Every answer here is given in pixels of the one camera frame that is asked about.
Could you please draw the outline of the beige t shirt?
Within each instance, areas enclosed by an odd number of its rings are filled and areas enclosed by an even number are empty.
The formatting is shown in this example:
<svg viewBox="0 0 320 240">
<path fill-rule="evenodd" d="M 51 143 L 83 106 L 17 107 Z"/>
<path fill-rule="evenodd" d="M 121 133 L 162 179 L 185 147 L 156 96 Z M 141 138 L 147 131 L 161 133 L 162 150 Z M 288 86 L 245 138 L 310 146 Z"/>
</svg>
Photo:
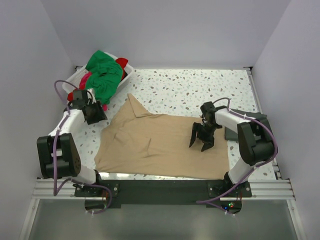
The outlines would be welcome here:
<svg viewBox="0 0 320 240">
<path fill-rule="evenodd" d="M 99 172 L 220 180 L 229 171 L 224 130 L 214 133 L 214 146 L 201 151 L 190 145 L 193 123 L 200 117 L 153 114 L 132 95 L 101 132 L 94 158 Z"/>
</svg>

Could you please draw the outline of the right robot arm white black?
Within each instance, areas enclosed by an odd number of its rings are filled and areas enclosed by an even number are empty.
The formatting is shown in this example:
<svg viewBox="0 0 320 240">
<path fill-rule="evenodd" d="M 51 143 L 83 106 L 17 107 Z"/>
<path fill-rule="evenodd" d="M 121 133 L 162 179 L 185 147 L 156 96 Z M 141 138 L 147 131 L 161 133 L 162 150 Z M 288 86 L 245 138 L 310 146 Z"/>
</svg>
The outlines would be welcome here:
<svg viewBox="0 0 320 240">
<path fill-rule="evenodd" d="M 199 139 L 204 152 L 214 147 L 214 133 L 217 129 L 227 128 L 237 134 L 240 158 L 223 178 L 219 188 L 221 194 L 233 197 L 240 190 L 255 169 L 273 160 L 278 153 L 278 145 L 265 116 L 250 117 L 237 113 L 228 105 L 215 106 L 205 102 L 200 110 L 202 123 L 193 123 L 189 146 Z"/>
</svg>

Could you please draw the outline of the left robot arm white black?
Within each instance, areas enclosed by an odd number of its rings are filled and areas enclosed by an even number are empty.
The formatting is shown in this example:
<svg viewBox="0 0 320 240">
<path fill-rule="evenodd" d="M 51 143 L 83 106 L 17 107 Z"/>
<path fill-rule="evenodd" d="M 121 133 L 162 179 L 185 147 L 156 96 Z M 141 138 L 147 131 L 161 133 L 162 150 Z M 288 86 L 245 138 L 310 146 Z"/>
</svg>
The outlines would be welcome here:
<svg viewBox="0 0 320 240">
<path fill-rule="evenodd" d="M 100 181 L 98 171 L 82 164 L 73 135 L 83 126 L 106 119 L 102 104 L 96 100 L 94 91 L 76 89 L 55 129 L 37 139 L 41 174 L 46 179 L 53 179 L 55 194 L 64 184 L 58 185 L 59 179 L 86 184 L 85 189 L 92 196 L 99 196 L 103 192 L 104 184 Z"/>
</svg>

